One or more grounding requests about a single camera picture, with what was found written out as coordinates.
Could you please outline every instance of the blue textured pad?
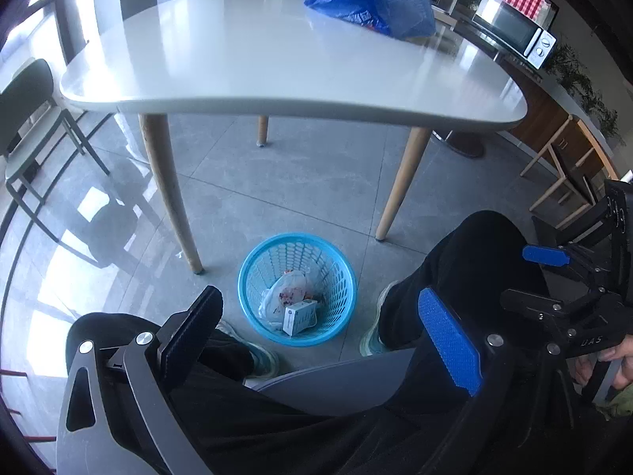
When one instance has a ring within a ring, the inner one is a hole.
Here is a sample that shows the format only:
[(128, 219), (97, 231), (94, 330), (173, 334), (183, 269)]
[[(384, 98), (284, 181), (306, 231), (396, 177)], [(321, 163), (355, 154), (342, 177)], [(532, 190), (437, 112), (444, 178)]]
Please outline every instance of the blue textured pad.
[(420, 291), (418, 314), (455, 385), (476, 395), (482, 382), (479, 352), (429, 287)]
[(523, 248), (523, 259), (547, 266), (565, 266), (569, 264), (569, 255), (557, 248), (527, 245)]

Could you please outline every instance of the metal screw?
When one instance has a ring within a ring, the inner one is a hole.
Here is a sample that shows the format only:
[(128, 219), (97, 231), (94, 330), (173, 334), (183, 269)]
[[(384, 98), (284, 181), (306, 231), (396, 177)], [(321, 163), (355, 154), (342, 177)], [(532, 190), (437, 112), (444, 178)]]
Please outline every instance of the metal screw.
[(555, 342), (548, 343), (548, 352), (552, 355), (558, 355), (560, 353), (560, 346)]
[(490, 346), (503, 346), (503, 338), (499, 334), (490, 334), (487, 340)]
[(136, 344), (148, 344), (154, 339), (154, 335), (151, 332), (141, 332), (136, 336)]
[(79, 345), (79, 353), (88, 353), (93, 349), (93, 346), (92, 341), (84, 341)]

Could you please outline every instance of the shoe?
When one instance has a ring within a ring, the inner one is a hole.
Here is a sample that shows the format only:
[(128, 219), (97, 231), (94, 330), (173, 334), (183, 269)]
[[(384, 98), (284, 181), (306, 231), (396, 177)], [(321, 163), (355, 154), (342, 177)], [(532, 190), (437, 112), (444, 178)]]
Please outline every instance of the shoe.
[(387, 298), (389, 290), (398, 283), (398, 280), (391, 282), (385, 289), (382, 290), (381, 295), (378, 297), (378, 303), (376, 304), (376, 317), (370, 327), (365, 333), (365, 336), (360, 340), (360, 355), (367, 357), (368, 355), (375, 355), (377, 353), (388, 352), (389, 349), (382, 344), (381, 338), (378, 337), (378, 321), (381, 317), (381, 307)]
[(225, 320), (220, 320), (215, 328), (248, 347), (255, 363), (255, 369), (248, 378), (270, 379), (279, 373), (279, 356), (275, 352), (254, 342), (246, 341)]

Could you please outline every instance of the white plastic bag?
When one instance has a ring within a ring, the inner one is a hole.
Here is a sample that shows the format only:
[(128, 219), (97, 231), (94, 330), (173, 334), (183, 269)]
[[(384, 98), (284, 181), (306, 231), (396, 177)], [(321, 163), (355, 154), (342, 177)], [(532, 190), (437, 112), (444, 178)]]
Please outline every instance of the white plastic bag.
[(286, 306), (303, 301), (308, 289), (308, 281), (303, 272), (293, 270), (284, 273), (273, 287), (262, 292), (259, 314), (273, 330), (280, 331), (284, 326)]

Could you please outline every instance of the small cardboard box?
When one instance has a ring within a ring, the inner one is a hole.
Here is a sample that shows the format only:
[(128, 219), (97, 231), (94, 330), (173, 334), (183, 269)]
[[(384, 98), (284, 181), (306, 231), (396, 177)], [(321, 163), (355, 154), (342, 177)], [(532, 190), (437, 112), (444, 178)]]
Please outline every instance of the small cardboard box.
[(284, 332), (289, 336), (294, 336), (303, 329), (316, 325), (317, 304), (316, 300), (304, 300), (286, 307)]

